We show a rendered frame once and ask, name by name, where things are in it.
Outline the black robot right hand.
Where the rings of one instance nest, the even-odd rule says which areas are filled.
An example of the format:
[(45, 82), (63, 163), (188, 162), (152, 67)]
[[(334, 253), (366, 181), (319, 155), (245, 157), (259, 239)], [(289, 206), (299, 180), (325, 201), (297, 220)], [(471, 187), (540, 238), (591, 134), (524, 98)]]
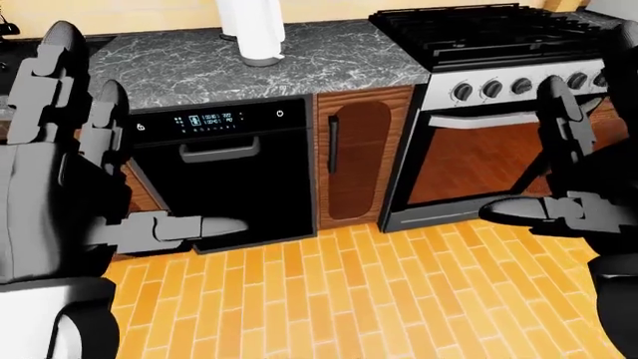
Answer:
[(551, 195), (498, 199), (478, 215), (537, 235), (584, 238), (604, 259), (638, 261), (638, 22), (620, 23), (599, 44), (627, 139), (595, 149), (586, 111), (564, 80), (548, 77), (537, 90), (536, 114)]

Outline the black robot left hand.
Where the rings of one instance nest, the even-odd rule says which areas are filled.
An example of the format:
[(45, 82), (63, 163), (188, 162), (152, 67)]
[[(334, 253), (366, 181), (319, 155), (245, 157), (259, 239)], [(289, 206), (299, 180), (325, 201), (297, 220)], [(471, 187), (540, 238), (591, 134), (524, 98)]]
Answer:
[(101, 277), (117, 253), (173, 250), (248, 228), (230, 217), (130, 212), (122, 170), (135, 132), (129, 98), (115, 80), (90, 95), (89, 59), (84, 35), (60, 20), (18, 70), (0, 145), (0, 284)]

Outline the brown wooden cabinet panel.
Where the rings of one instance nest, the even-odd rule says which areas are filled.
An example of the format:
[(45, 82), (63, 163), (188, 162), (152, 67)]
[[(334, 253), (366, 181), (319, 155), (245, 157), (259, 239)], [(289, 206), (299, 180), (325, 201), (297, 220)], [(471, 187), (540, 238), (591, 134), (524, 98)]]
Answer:
[(132, 190), (131, 211), (167, 210), (163, 199), (161, 199), (133, 159), (130, 159), (122, 166), (122, 171), (127, 176), (126, 184)]

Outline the steel black oven range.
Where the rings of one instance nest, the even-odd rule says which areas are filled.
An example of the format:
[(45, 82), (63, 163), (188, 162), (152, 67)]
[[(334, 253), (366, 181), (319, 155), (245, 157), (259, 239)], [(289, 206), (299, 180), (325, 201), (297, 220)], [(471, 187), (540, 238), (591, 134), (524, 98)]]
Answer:
[[(604, 29), (616, 24), (616, 20), (602, 20), (583, 13), (558, 15)], [(428, 83), (417, 87), (378, 221), (384, 232), (471, 219), (477, 217), (482, 205), (503, 197), (549, 194), (538, 122), (452, 130), (431, 127), (431, 115), (536, 114), (536, 92), (543, 80), (556, 76), (567, 84), (572, 74), (582, 72), (588, 76), (587, 83), (580, 90), (568, 89), (589, 116), (596, 146), (609, 146), (627, 136), (624, 122), (606, 99), (607, 88), (592, 83), (603, 69), (599, 52), (595, 59), (463, 66), (436, 72), (426, 69), (430, 78)], [(515, 95), (511, 85), (519, 78), (531, 80), (533, 89)], [(481, 95), (481, 87), (489, 80), (503, 84), (497, 98), (487, 99)], [(453, 88), (459, 83), (469, 83), (474, 88), (467, 101), (456, 101), (452, 96)]]

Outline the small black countertop object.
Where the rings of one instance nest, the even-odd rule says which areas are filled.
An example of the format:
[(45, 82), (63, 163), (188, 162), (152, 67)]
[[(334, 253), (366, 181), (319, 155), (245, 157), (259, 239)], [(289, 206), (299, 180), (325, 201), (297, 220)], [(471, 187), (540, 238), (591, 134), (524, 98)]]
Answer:
[(19, 35), (21, 33), (18, 26), (14, 23), (8, 22), (5, 17), (0, 13), (0, 37)]

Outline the black stove grate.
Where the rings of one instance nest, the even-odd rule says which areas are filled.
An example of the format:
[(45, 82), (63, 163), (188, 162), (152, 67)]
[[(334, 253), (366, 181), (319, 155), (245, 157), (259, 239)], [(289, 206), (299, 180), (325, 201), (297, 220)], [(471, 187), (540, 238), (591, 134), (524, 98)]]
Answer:
[(377, 11), (369, 21), (431, 71), (595, 59), (602, 26), (505, 3)]

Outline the black dishwasher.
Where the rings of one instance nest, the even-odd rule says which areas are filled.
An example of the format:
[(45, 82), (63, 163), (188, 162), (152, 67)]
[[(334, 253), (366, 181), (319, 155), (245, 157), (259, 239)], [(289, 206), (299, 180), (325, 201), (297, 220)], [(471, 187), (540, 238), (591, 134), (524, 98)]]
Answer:
[[(226, 101), (134, 110), (132, 159), (175, 216), (230, 217), (247, 230), (196, 241), (210, 253), (317, 233), (312, 98)], [(250, 146), (252, 158), (186, 164), (191, 152)]]

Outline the grey marble kitchen counter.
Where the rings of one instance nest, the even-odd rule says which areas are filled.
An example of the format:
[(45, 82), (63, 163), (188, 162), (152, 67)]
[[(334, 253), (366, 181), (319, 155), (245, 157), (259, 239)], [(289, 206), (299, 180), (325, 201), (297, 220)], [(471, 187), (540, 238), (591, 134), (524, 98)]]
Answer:
[(134, 110), (346, 92), (428, 83), (429, 71), (367, 20), (284, 26), (285, 58), (245, 65), (220, 30), (120, 35), (90, 59), (89, 91), (107, 80), (127, 91)]

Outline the brown wooden cabinet door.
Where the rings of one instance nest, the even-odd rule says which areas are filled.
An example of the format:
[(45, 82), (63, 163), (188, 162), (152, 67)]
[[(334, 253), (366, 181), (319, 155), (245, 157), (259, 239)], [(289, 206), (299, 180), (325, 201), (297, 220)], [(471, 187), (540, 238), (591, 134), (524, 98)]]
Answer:
[[(372, 223), (380, 215), (414, 86), (314, 97), (318, 228)], [(328, 172), (329, 116), (339, 118), (337, 171)]]

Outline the grey paper towel holder base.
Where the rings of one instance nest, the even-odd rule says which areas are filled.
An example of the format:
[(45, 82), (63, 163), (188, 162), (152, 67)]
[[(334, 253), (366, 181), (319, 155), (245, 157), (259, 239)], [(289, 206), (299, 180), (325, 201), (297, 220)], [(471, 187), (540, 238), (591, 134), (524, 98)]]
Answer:
[[(221, 40), (224, 41), (230, 41), (230, 42), (237, 42), (237, 38), (235, 36), (232, 35), (225, 35), (224, 33), (220, 33), (219, 34), (219, 38)], [(272, 65), (276, 65), (279, 62), (281, 62), (282, 59), (284, 59), (283, 55), (279, 55), (279, 56), (275, 56), (275, 57), (271, 57), (269, 59), (248, 59), (245, 58), (242, 55), (239, 55), (241, 61), (243, 62), (244, 65), (247, 65), (249, 67), (253, 67), (253, 68), (265, 68), (265, 67), (270, 67)]]

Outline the white paper towel roll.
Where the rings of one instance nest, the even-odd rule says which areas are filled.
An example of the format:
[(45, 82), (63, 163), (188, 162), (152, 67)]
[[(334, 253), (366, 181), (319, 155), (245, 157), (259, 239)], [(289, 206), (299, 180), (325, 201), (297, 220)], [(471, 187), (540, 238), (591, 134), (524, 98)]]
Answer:
[(285, 30), (279, 0), (215, 0), (221, 33), (237, 38), (239, 54), (248, 59), (283, 55)]

